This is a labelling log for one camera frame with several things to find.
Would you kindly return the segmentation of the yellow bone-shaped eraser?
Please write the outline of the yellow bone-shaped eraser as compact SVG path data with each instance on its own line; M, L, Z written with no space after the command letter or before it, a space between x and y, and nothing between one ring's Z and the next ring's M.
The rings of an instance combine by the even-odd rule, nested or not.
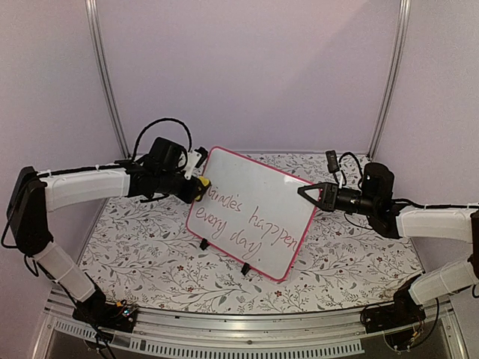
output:
M209 188L211 186L210 180L206 177L200 176L199 180L201 181L201 184L204 188Z

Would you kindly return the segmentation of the pink-framed whiteboard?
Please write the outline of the pink-framed whiteboard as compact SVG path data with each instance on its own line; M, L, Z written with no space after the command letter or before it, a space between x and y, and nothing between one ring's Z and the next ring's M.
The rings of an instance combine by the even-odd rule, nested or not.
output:
M212 185L192 204L186 229L237 262L282 282L316 212L295 175L223 147L211 149L203 176Z

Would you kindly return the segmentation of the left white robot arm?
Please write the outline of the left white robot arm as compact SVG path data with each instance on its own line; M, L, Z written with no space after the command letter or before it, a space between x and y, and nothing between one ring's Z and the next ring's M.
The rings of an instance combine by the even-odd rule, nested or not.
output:
M138 198L153 203L168 197L191 204L200 200L210 182L195 176L208 151L185 148L157 138L139 159L121 159L107 165L91 165L56 171L24 167L7 205L1 246L20 252L49 275L96 325L111 318L111 308L100 288L79 268L70 250L57 240L61 214L77 214L111 198Z

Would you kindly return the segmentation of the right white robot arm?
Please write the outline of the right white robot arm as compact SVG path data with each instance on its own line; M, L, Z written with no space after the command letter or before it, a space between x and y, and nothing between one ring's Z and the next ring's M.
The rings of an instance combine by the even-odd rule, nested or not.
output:
M384 238L453 239L472 245L472 254L402 285L387 310L387 320L402 326L430 300L478 284L478 205L421 205L393 197L394 174L377 162L365 165L361 188L319 182L298 188L299 196L324 212L336 210L367 218Z

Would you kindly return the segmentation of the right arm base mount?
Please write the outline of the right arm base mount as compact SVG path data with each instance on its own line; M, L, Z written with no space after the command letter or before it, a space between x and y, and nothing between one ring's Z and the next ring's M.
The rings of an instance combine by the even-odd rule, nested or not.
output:
M368 334L409 325L409 329L385 335L385 343L396 352L410 350L423 332L426 314L409 297L397 296L392 304L368 305L360 313L360 322Z

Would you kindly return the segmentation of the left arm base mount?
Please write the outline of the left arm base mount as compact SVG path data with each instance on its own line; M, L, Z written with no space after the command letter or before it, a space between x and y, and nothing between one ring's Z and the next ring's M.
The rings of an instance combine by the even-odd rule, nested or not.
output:
M132 333L138 317L139 306L128 304L125 300L117 303L104 299L89 298L77 301L73 318L98 328Z

